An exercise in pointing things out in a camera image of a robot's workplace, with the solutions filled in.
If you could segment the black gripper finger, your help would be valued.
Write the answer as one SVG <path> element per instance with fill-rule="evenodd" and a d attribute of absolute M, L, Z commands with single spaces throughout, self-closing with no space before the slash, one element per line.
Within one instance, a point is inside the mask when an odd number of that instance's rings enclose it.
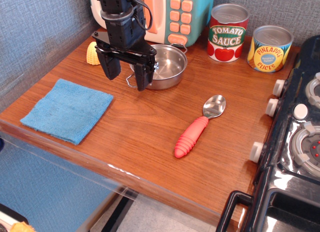
<path fill-rule="evenodd" d="M 139 92 L 144 91 L 152 83 L 154 72 L 155 67 L 152 63 L 134 65 L 136 85 Z"/>
<path fill-rule="evenodd" d="M 96 49 L 98 60 L 109 80 L 115 79 L 121 72 L 120 60 L 110 56 L 108 53 Z"/>

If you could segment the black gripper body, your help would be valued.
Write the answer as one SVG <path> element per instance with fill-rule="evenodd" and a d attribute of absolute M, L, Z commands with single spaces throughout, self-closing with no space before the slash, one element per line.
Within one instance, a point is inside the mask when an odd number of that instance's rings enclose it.
<path fill-rule="evenodd" d="M 145 41 L 146 25 L 142 4 L 102 5 L 106 32 L 94 32 L 96 49 L 127 63 L 155 63 L 157 51 Z"/>

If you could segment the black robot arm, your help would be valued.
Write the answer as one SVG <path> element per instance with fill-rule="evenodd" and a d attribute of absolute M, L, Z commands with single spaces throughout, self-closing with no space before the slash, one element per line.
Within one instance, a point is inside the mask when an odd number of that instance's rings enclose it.
<path fill-rule="evenodd" d="M 105 32 L 94 32 L 96 52 L 100 65 L 109 80 L 121 72 L 120 62 L 134 66 L 136 86 L 143 91 L 152 83 L 155 70 L 159 67 L 157 51 L 145 41 L 144 9 L 142 0 L 98 0 Z"/>

